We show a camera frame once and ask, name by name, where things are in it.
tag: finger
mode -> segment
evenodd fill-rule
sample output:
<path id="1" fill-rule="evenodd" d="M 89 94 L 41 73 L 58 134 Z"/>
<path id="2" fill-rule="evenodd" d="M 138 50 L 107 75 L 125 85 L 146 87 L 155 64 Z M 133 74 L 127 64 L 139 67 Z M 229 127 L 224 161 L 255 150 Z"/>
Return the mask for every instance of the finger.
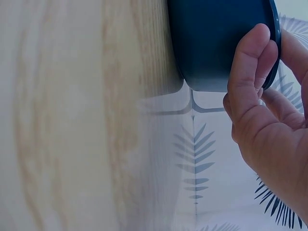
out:
<path id="1" fill-rule="evenodd" d="M 258 58 L 269 41 L 268 27 L 258 24 L 241 39 L 236 48 L 228 82 L 228 94 L 235 126 L 248 111 L 259 105 L 259 97 L 254 85 L 255 74 Z M 269 111 L 263 111 L 266 114 L 261 117 L 268 117 L 271 120 L 274 118 Z"/>
<path id="2" fill-rule="evenodd" d="M 288 125 L 293 130 L 304 128 L 304 116 L 280 92 L 269 88 L 264 91 L 262 100 L 280 122 Z"/>
<path id="3" fill-rule="evenodd" d="M 260 91 L 264 84 L 267 76 L 273 68 L 278 58 L 278 47 L 277 44 L 270 40 L 264 51 L 261 53 L 258 59 L 258 65 L 256 70 L 255 88 L 257 92 Z"/>
<path id="4" fill-rule="evenodd" d="M 297 38 L 283 29 L 281 59 L 302 86 L 304 115 L 308 124 L 308 51 Z"/>

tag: wooden surface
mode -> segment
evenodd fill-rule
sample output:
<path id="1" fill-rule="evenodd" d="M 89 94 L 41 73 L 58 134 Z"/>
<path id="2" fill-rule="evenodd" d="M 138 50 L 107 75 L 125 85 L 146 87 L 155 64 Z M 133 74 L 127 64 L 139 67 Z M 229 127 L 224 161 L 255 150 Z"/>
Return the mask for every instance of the wooden surface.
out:
<path id="1" fill-rule="evenodd" d="M 1 231 L 194 224 L 172 151 L 190 115 L 143 112 L 188 103 L 165 2 L 0 2 Z"/>

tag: leaf pattern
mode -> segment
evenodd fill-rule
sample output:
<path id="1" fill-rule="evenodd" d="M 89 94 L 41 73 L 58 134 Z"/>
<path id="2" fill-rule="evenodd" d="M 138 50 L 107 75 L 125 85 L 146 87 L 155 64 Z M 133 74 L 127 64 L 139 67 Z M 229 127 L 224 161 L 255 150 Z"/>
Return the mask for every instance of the leaf pattern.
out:
<path id="1" fill-rule="evenodd" d="M 260 199 L 262 204 L 267 201 L 267 205 L 264 213 L 270 211 L 270 216 L 272 217 L 276 212 L 275 222 L 282 226 L 288 226 L 290 229 L 294 229 L 295 222 L 298 221 L 300 229 L 303 228 L 302 219 L 295 214 L 282 200 L 280 200 L 268 187 L 260 181 L 258 189 L 255 191 L 255 199 Z"/>
<path id="2" fill-rule="evenodd" d="M 304 113 L 304 106 L 302 103 L 300 92 L 299 91 L 293 92 L 294 82 L 284 84 L 283 80 L 285 79 L 285 77 L 286 76 L 282 76 L 278 80 L 274 81 L 271 87 L 281 92 L 295 106 L 295 108 L 300 113 Z"/>
<path id="3" fill-rule="evenodd" d="M 238 231 L 240 228 L 237 225 L 224 223 L 222 225 L 215 225 L 214 227 L 210 228 L 210 226 L 206 226 L 201 228 L 200 230 L 196 231 Z M 192 231 L 188 228 L 182 228 L 181 231 Z"/>
<path id="4" fill-rule="evenodd" d="M 308 22 L 295 18 L 288 18 L 286 15 L 279 15 L 279 17 L 281 27 L 294 35 L 305 47 L 308 48 Z"/>
<path id="5" fill-rule="evenodd" d="M 195 204 L 197 204 L 197 199 L 203 198 L 198 192 L 207 189 L 208 187 L 205 186 L 204 183 L 209 181 L 207 178 L 198 177 L 198 174 L 207 170 L 214 164 L 214 162 L 203 163 L 215 152 L 215 150 L 210 150 L 215 143 L 215 141 L 210 141 L 214 132 L 210 132 L 203 136 L 205 127 L 206 124 L 200 128 L 195 136 L 184 127 L 182 127 L 183 136 L 174 134 L 174 138 L 176 139 L 174 147 L 177 149 L 175 155 L 183 160 L 183 164 L 176 164 L 176 166 L 193 174 L 190 179 L 184 179 L 183 182 L 187 185 L 184 187 L 185 190 L 194 192 L 189 198 L 194 199 Z"/>

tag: palm leaf print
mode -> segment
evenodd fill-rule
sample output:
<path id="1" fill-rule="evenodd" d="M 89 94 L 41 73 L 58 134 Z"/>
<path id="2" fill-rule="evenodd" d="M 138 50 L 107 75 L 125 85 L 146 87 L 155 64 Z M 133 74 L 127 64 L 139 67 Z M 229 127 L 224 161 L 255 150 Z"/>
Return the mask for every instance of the palm leaf print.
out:
<path id="1" fill-rule="evenodd" d="M 280 200 L 268 187 L 260 181 L 258 189 L 255 191 L 255 199 L 259 199 L 260 204 L 267 203 L 265 212 L 270 211 L 272 217 L 276 214 L 275 222 L 282 226 L 288 226 L 290 229 L 294 229 L 295 222 L 298 221 L 299 227 L 303 228 L 302 219 L 295 214 L 282 200 Z"/>
<path id="2" fill-rule="evenodd" d="M 238 226 L 224 223 L 223 225 L 215 225 L 213 228 L 206 226 L 196 231 L 238 231 L 238 230 L 240 230 Z M 191 230 L 188 228 L 182 228 L 181 231 L 191 231 Z"/>
<path id="3" fill-rule="evenodd" d="M 286 76 L 280 77 L 272 84 L 272 88 L 281 92 L 300 112 L 304 113 L 304 106 L 302 103 L 301 93 L 299 91 L 293 91 L 293 84 L 294 82 L 290 83 L 283 83 L 283 80 Z"/>
<path id="4" fill-rule="evenodd" d="M 308 22 L 280 15 L 280 25 L 308 48 Z"/>
<path id="5" fill-rule="evenodd" d="M 207 170 L 214 164 L 214 162 L 205 162 L 205 159 L 215 152 L 215 150 L 210 150 L 215 143 L 215 141 L 210 141 L 214 132 L 203 136 L 205 127 L 206 124 L 201 127 L 195 136 L 184 127 L 182 127 L 183 136 L 174 134 L 177 141 L 174 143 L 177 149 L 175 155 L 183 160 L 183 164 L 177 164 L 176 166 L 191 173 L 192 177 L 184 179 L 183 182 L 186 184 L 184 189 L 192 192 L 189 198 L 193 199 L 195 204 L 198 204 L 197 199 L 203 198 L 199 192 L 208 188 L 204 183 L 209 181 L 207 178 L 198 177 L 199 173 Z"/>
<path id="6" fill-rule="evenodd" d="M 283 83 L 285 77 L 286 76 L 280 77 L 272 84 L 271 87 L 281 92 L 299 110 L 300 113 L 303 113 L 304 107 L 301 100 L 301 94 L 299 91 L 293 91 L 293 82 Z M 299 227 L 303 227 L 303 221 L 301 218 L 298 217 L 295 212 L 293 212 L 276 195 L 274 195 L 262 181 L 260 181 L 259 187 L 255 191 L 255 194 L 255 199 L 259 199 L 260 204 L 267 203 L 264 213 L 270 211 L 271 217 L 276 214 L 275 221 L 278 225 L 281 224 L 282 226 L 288 226 L 293 229 L 295 222 L 298 221 Z"/>

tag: fern leaf print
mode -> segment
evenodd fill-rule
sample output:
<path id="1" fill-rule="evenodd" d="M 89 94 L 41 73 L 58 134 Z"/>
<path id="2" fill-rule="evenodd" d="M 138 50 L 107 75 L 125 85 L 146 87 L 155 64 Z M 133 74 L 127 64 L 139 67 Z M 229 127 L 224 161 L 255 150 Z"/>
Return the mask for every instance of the fern leaf print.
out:
<path id="1" fill-rule="evenodd" d="M 193 230 L 193 231 L 239 231 L 240 228 L 237 225 L 224 223 L 223 225 L 215 225 L 214 227 L 205 226 L 201 228 L 200 230 Z M 181 231 L 192 231 L 188 228 L 182 228 Z"/>
<path id="2" fill-rule="evenodd" d="M 174 134 L 176 139 L 174 146 L 177 149 L 175 155 L 183 161 L 182 164 L 177 164 L 177 167 L 191 173 L 192 177 L 184 179 L 183 182 L 185 183 L 184 189 L 192 192 L 189 198 L 193 199 L 195 204 L 198 204 L 198 199 L 203 198 L 200 192 L 208 188 L 206 182 L 209 181 L 209 179 L 200 178 L 198 175 L 214 164 L 214 162 L 206 161 L 215 152 L 215 150 L 212 150 L 215 141 L 211 141 L 214 132 L 205 134 L 205 127 L 206 124 L 200 128 L 195 136 L 184 127 L 182 127 L 183 136 Z"/>
<path id="3" fill-rule="evenodd" d="M 280 25 L 308 48 L 308 22 L 280 15 Z"/>
<path id="4" fill-rule="evenodd" d="M 287 18 L 285 15 L 280 15 L 281 27 L 295 36 L 304 46 L 308 48 L 308 22 L 297 20 L 294 18 Z M 279 73 L 279 79 L 272 84 L 272 88 L 281 92 L 300 112 L 304 112 L 304 107 L 301 99 L 301 92 L 294 91 L 294 82 L 285 82 L 286 76 Z M 280 198 L 278 198 L 260 178 L 257 190 L 255 191 L 256 200 L 259 200 L 260 205 L 265 204 L 264 213 L 269 213 L 274 217 L 277 225 L 295 228 L 295 223 L 302 229 L 304 222 L 302 219 L 289 208 Z"/>

